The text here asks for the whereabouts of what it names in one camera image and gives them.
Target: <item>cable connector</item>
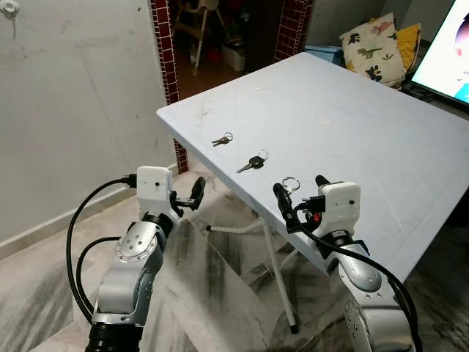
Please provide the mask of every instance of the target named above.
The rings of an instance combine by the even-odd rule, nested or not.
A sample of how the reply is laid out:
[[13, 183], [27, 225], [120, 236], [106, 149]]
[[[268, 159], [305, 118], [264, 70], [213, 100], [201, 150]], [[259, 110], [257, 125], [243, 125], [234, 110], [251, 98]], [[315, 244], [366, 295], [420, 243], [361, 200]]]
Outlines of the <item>cable connector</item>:
[[126, 175], [123, 182], [127, 183], [130, 188], [137, 188], [137, 174]]

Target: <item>key ring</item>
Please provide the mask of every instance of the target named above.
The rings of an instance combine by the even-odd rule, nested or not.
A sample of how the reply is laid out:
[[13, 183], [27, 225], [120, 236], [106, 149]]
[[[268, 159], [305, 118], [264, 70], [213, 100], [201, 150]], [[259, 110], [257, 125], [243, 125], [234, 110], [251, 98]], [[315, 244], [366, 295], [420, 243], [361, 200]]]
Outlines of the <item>key ring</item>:
[[231, 132], [225, 132], [224, 136], [225, 136], [229, 141], [232, 141], [232, 140], [233, 140], [233, 133], [231, 133]]
[[[294, 180], [297, 183], [296, 187], [290, 187], [286, 184], [288, 180]], [[282, 181], [281, 181], [282, 186], [285, 188], [285, 191], [287, 191], [288, 195], [290, 195], [293, 191], [296, 191], [300, 189], [300, 181], [296, 177], [292, 176], [286, 176]]]
[[[262, 152], [265, 153], [265, 158], [261, 156]], [[259, 152], [259, 154], [257, 154], [257, 156], [259, 156], [261, 159], [264, 159], [264, 161], [267, 161], [267, 159], [269, 159], [269, 152], [266, 151], [265, 149], [261, 149], [261, 151]]]

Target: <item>white table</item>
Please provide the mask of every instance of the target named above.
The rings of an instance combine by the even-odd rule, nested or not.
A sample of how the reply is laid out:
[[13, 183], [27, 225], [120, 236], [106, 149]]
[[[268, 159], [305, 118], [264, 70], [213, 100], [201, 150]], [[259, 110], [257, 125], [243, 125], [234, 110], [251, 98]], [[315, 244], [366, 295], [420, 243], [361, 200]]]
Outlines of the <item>white table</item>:
[[[176, 139], [316, 267], [303, 234], [286, 233], [272, 186], [316, 175], [361, 186], [356, 239], [404, 280], [469, 186], [469, 122], [310, 54], [158, 110]], [[213, 147], [224, 132], [226, 145]], [[261, 149], [264, 167], [236, 173]]]

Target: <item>dinosaur print pillow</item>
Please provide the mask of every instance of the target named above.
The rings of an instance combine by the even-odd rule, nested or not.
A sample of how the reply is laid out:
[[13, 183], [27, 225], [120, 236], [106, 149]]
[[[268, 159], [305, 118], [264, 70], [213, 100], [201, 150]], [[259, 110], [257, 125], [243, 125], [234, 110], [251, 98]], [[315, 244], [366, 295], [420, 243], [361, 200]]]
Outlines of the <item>dinosaur print pillow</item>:
[[355, 27], [340, 39], [348, 70], [392, 87], [404, 80], [392, 13]]

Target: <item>black cable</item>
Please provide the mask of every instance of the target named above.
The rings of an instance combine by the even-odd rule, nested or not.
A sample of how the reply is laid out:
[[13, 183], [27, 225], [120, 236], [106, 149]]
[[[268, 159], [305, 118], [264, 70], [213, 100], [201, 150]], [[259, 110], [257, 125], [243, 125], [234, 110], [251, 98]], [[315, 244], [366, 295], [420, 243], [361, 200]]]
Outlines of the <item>black cable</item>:
[[86, 297], [85, 291], [83, 289], [83, 285], [81, 284], [81, 266], [83, 265], [83, 261], [85, 259], [86, 253], [88, 253], [88, 251], [91, 248], [93, 248], [94, 246], [96, 246], [97, 244], [102, 243], [102, 242], [117, 241], [119, 239], [120, 239], [120, 237], [118, 237], [118, 236], [98, 238], [96, 241], [91, 242], [88, 246], [85, 247], [85, 249], [80, 254], [80, 257], [78, 258], [78, 262], [76, 263], [76, 274], [75, 274], [75, 276], [76, 276], [76, 286], [77, 286], [77, 289], [78, 289], [78, 293], [79, 293], [83, 303], [85, 303], [86, 308], [88, 308], [88, 310], [91, 313], [93, 313], [94, 307], [91, 304], [91, 302], [89, 301], [88, 297]]
[[413, 303], [412, 297], [410, 297], [410, 294], [408, 293], [407, 289], [405, 286], [397, 279], [394, 274], [392, 274], [388, 269], [386, 269], [384, 266], [382, 266], [379, 263], [376, 263], [373, 259], [365, 257], [359, 253], [355, 253], [352, 251], [349, 251], [348, 249], [343, 249], [339, 246], [335, 246], [331, 243], [328, 243], [324, 241], [323, 239], [313, 235], [310, 233], [302, 224], [300, 219], [298, 218], [297, 212], [300, 210], [299, 206], [295, 207], [293, 209], [292, 215], [294, 217], [295, 222], [297, 223], [296, 225], [300, 229], [302, 233], [304, 233], [306, 236], [308, 236], [310, 239], [312, 239], [315, 243], [319, 243], [320, 245], [327, 247], [333, 252], [347, 255], [348, 257], [352, 257], [356, 260], [360, 260], [363, 263], [366, 263], [373, 268], [377, 269], [378, 271], [381, 271], [383, 274], [385, 274], [389, 278], [389, 282], [391, 287], [394, 289], [394, 292], [396, 294], [396, 299], [398, 300], [398, 303], [401, 305], [402, 310], [404, 311], [404, 314], [409, 322], [410, 325], [410, 333], [413, 338], [414, 345], [416, 347], [417, 352], [422, 352], [423, 348], [421, 345], [421, 340], [418, 335], [418, 317], [417, 317], [417, 309], [415, 304]]
[[70, 284], [70, 288], [72, 290], [73, 298], [75, 299], [78, 308], [80, 308], [81, 312], [85, 316], [86, 320], [91, 323], [92, 313], [88, 310], [88, 307], [85, 303], [81, 300], [80, 293], [75, 284], [75, 278], [73, 277], [73, 270], [72, 270], [72, 234], [73, 234], [73, 227], [75, 226], [75, 222], [79, 217], [81, 211], [85, 208], [86, 204], [99, 192], [101, 192], [104, 188], [109, 187], [111, 185], [115, 185], [117, 183], [127, 183], [129, 184], [129, 177], [120, 178], [117, 180], [112, 180], [109, 182], [104, 183], [103, 185], [96, 188], [89, 196], [85, 198], [85, 200], [80, 204], [76, 212], [73, 214], [72, 219], [70, 220], [70, 224], [68, 225], [67, 231], [67, 242], [65, 244], [65, 259], [67, 263], [67, 275], [68, 275], [68, 282]]

